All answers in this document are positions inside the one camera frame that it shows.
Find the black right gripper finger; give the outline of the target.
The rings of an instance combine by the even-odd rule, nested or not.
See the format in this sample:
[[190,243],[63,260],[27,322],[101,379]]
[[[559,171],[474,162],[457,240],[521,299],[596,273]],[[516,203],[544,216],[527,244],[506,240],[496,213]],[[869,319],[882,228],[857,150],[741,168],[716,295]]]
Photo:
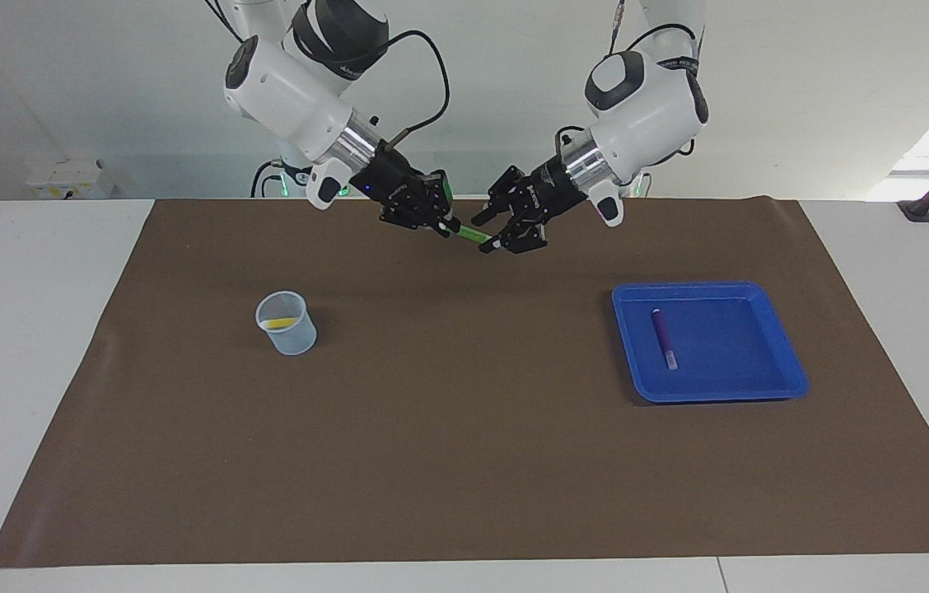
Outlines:
[[437,211],[382,207],[381,220],[408,230],[423,229],[443,236],[441,218]]
[[422,177],[424,224],[449,237],[460,233],[460,219],[453,213],[453,194],[445,170],[435,170]]

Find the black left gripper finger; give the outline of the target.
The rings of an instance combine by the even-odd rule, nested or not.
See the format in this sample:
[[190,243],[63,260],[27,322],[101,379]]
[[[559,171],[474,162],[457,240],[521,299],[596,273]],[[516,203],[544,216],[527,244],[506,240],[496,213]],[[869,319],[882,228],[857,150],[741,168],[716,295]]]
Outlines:
[[499,215],[509,214],[507,228],[532,226],[531,215],[527,211],[529,180],[529,176],[517,166],[508,166],[488,188],[486,205],[469,221],[475,226],[484,226]]
[[480,245],[481,253],[506,250],[521,254],[548,246],[546,225],[533,213],[519,212],[507,219],[501,231]]

